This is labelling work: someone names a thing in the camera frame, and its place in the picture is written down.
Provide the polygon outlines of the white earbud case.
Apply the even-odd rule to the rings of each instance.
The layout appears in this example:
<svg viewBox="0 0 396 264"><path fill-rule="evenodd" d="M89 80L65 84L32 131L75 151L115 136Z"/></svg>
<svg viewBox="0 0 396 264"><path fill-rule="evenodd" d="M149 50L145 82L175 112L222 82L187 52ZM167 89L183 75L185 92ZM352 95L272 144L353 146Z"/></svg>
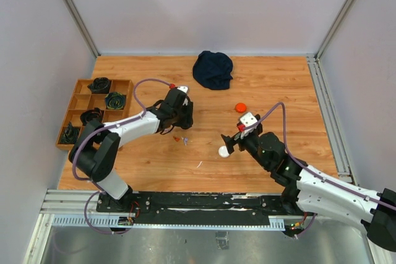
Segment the white earbud case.
<svg viewBox="0 0 396 264"><path fill-rule="evenodd" d="M222 158L227 158L227 157L229 157L229 155L230 155L230 153L228 152L228 149L227 149L227 147L224 145L224 146L221 146L219 149L218 149L218 154L219 154L219 156L221 156Z"/></svg>

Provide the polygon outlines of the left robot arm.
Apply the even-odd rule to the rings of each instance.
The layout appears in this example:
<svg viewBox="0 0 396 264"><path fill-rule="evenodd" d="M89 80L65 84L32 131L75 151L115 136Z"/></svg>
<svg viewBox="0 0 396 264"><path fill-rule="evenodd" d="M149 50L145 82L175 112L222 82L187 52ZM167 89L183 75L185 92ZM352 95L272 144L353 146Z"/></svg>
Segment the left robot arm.
<svg viewBox="0 0 396 264"><path fill-rule="evenodd" d="M90 121L69 154L72 169L82 171L106 192L115 209L127 211L132 206L132 190L114 168L119 148L146 135L164 135L175 127L191 128L193 102L188 93L187 86L172 87L164 100L135 116L115 122Z"/></svg>

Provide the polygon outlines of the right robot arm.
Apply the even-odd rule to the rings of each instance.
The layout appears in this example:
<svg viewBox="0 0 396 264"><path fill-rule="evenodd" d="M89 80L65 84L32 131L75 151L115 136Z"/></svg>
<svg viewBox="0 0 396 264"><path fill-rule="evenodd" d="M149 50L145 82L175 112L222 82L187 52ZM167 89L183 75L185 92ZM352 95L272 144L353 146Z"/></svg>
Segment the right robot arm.
<svg viewBox="0 0 396 264"><path fill-rule="evenodd" d="M301 210L343 222L390 252L395 251L395 191L365 189L329 176L292 157L272 132L222 135L219 154L226 158L236 148L248 152L270 177L283 186L281 209L289 215Z"/></svg>

